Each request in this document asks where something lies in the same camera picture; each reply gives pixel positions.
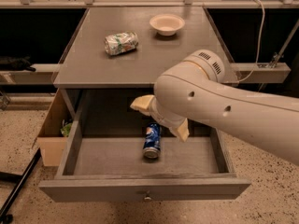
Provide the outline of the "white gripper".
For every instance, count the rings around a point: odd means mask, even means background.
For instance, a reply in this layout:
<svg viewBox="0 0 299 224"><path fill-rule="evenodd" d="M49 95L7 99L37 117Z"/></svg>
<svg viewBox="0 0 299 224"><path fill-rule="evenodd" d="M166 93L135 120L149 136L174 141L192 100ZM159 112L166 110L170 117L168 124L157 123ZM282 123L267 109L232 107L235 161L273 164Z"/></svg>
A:
<svg viewBox="0 0 299 224"><path fill-rule="evenodd" d="M151 115L160 125L173 131L181 142L188 139L188 120L163 107L153 95L136 97L130 107L143 115Z"/></svg>

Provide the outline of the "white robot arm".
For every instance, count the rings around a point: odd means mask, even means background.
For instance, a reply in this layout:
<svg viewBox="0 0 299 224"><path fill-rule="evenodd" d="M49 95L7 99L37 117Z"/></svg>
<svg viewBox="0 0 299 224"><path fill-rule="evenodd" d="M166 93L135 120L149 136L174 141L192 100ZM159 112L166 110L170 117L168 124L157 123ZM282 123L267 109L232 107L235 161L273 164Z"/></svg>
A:
<svg viewBox="0 0 299 224"><path fill-rule="evenodd" d="M153 117L182 142L194 120L298 165L299 101L226 86L223 77L219 56L197 50L163 72L154 93L135 98L131 108Z"/></svg>

